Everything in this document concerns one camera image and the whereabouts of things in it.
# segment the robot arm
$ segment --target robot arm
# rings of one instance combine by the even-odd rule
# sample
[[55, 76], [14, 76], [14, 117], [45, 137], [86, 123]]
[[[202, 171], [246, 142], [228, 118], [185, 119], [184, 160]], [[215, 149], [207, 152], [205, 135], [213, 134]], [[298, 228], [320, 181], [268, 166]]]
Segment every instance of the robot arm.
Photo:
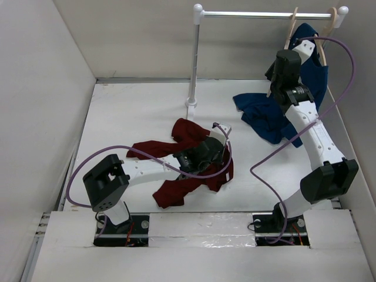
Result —
[[[227, 133], [229, 125], [220, 124]], [[217, 128], [211, 130], [207, 139], [198, 147], [160, 158], [164, 163], [190, 174], [205, 171], [212, 163], [222, 163], [226, 137]], [[129, 211], [121, 197], [134, 185], [157, 180], [181, 180], [179, 172], [162, 166], [154, 160], [119, 160], [113, 154], [106, 156], [83, 177], [93, 212], [104, 212], [114, 226], [129, 224]]]
[[[298, 52], [282, 50], [277, 53], [271, 77], [271, 92], [286, 118], [300, 132], [318, 118], [314, 98], [308, 87], [299, 83], [301, 58]], [[343, 195], [358, 171], [355, 160], [347, 160], [335, 146], [322, 121], [318, 120], [301, 137], [311, 162], [312, 172], [300, 182], [300, 189], [284, 201], [288, 219], [302, 215], [312, 205], [324, 199]], [[273, 211], [282, 222], [281, 203]]]

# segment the white enclosure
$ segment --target white enclosure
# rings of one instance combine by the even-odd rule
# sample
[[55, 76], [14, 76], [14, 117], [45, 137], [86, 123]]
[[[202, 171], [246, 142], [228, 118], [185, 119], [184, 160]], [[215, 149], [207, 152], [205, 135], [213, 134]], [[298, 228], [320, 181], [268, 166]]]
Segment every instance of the white enclosure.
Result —
[[0, 280], [18, 281], [95, 79], [51, 0], [0, 2]]
[[[105, 146], [130, 146], [152, 139], [172, 142], [174, 122], [187, 115], [184, 103], [192, 70], [195, 3], [0, 0], [1, 281], [20, 280], [41, 215], [59, 203], [72, 157], [68, 175], [84, 158]], [[323, 122], [338, 148], [360, 164], [352, 188], [341, 198], [343, 208], [351, 213], [333, 210], [330, 201], [305, 213], [310, 249], [256, 248], [249, 243], [254, 234], [247, 233], [250, 241], [246, 249], [177, 248], [179, 244], [172, 244], [176, 241], [162, 239], [154, 242], [154, 248], [132, 250], [92, 247], [94, 213], [66, 202], [64, 211], [52, 214], [33, 282], [104, 280], [110, 279], [108, 275], [113, 280], [152, 281], [152, 276], [168, 281], [176, 279], [177, 273], [183, 275], [182, 281], [230, 281], [234, 277], [234, 281], [249, 281], [258, 271], [258, 281], [372, 281], [371, 271], [376, 277], [376, 151], [372, 146], [376, 4], [367, 0], [204, 0], [201, 4], [211, 11], [293, 12], [298, 7], [299, 13], [349, 7], [350, 13], [332, 36], [354, 52], [358, 73], [348, 96]], [[299, 20], [296, 26], [302, 22], [318, 31], [325, 25], [325, 21]], [[288, 26], [288, 19], [202, 20], [197, 77], [212, 80], [197, 83], [194, 121], [206, 128], [217, 121], [232, 125], [235, 177], [217, 194], [200, 187], [185, 198], [184, 206], [166, 210], [158, 208], [151, 196], [160, 183], [131, 187], [123, 199], [132, 212], [174, 212], [179, 222], [181, 212], [237, 212], [242, 217], [249, 211], [273, 208], [275, 195], [250, 175], [249, 168], [277, 146], [259, 138], [240, 120], [241, 113], [231, 98], [243, 92], [267, 92], [264, 72], [283, 47]], [[348, 81], [350, 64], [345, 52], [333, 43], [325, 46], [325, 53], [330, 66], [328, 84], [337, 98]], [[109, 79], [95, 84], [95, 77]], [[154, 78], [154, 83], [146, 78]], [[161, 78], [183, 80], [172, 83]], [[326, 94], [321, 110], [333, 102], [331, 93]], [[125, 156], [124, 151], [116, 153]], [[71, 194], [84, 204], [88, 197], [82, 175], [87, 169], [74, 181]], [[304, 149], [292, 146], [257, 169], [284, 199], [297, 190], [301, 177], [309, 171]], [[175, 234], [167, 231], [164, 229], [168, 236]], [[169, 269], [161, 258], [174, 271], [166, 274]], [[180, 261], [191, 264], [193, 271], [181, 267]], [[281, 265], [270, 271], [264, 261]], [[137, 267], [129, 270], [125, 262]], [[150, 272], [142, 272], [144, 262]], [[296, 265], [301, 271], [288, 275], [286, 270]]]

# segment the bolt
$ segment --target bolt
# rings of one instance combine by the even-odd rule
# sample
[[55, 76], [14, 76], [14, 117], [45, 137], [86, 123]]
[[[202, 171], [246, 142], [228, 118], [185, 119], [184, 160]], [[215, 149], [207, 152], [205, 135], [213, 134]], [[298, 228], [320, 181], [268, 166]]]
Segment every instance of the bolt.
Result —
[[299, 227], [304, 227], [304, 226], [306, 226], [306, 223], [304, 222], [303, 219], [298, 219], [297, 224], [298, 224]]
[[144, 220], [141, 222], [141, 227], [144, 229], [149, 228], [149, 222], [147, 220]]
[[259, 219], [253, 220], [253, 226], [255, 228], [260, 228], [261, 227], [261, 220], [259, 220]]

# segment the wooden hanger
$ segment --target wooden hanger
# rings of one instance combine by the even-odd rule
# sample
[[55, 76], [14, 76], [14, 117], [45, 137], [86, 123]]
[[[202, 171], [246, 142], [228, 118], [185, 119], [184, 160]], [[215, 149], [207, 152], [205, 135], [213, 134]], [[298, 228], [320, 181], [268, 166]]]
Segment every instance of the wooden hanger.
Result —
[[293, 15], [291, 16], [290, 26], [288, 27], [287, 39], [286, 39], [286, 42], [284, 44], [283, 49], [288, 49], [288, 46], [290, 44], [291, 37], [293, 35], [293, 30], [294, 30], [294, 27], [295, 27], [295, 24], [296, 24], [295, 16], [296, 16], [297, 12], [298, 12], [298, 7], [295, 8]]
[[[337, 20], [338, 14], [337, 14], [337, 9], [335, 7], [332, 7], [328, 10], [328, 13], [331, 14], [331, 21], [329, 22], [328, 25], [326, 25], [323, 28], [323, 31], [320, 33], [321, 36], [328, 36], [331, 31], [334, 28], [335, 21]], [[323, 41], [322, 40], [315, 40], [316, 46], [317, 46], [317, 51], [318, 54], [320, 55], [320, 61], [323, 66], [327, 65], [327, 59], [325, 57], [324, 49], [323, 49]]]

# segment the white platform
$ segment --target white platform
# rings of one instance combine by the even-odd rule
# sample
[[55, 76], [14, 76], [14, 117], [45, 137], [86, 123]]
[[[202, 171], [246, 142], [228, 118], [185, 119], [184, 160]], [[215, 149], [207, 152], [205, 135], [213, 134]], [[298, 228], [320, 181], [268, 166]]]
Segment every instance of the white platform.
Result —
[[[111, 145], [131, 146], [136, 142], [171, 140], [171, 131], [178, 118], [186, 117], [184, 105], [188, 83], [137, 83], [96, 85], [76, 166], [93, 152]], [[196, 88], [198, 106], [194, 121], [210, 129], [213, 122], [231, 124], [234, 179], [218, 193], [202, 186], [188, 194], [182, 207], [158, 208], [152, 194], [163, 183], [153, 182], [130, 187], [123, 195], [131, 212], [236, 212], [272, 210], [278, 202], [265, 185], [255, 179], [249, 168], [277, 148], [260, 138], [240, 118], [232, 97], [236, 94], [266, 93], [265, 80], [204, 80]], [[125, 150], [114, 150], [120, 158]], [[82, 176], [106, 155], [94, 158], [78, 174], [72, 185], [71, 198], [89, 204]], [[303, 147], [287, 147], [257, 169], [285, 199], [299, 188], [302, 177], [310, 172], [310, 162]], [[77, 210], [66, 202], [64, 210]]]
[[349, 212], [310, 210], [308, 214], [310, 229], [327, 227], [320, 218], [336, 222], [340, 234], [333, 228], [324, 232], [329, 238], [337, 236], [340, 246], [312, 232], [312, 249], [95, 247], [95, 219], [90, 210], [53, 212], [32, 282], [373, 281]]

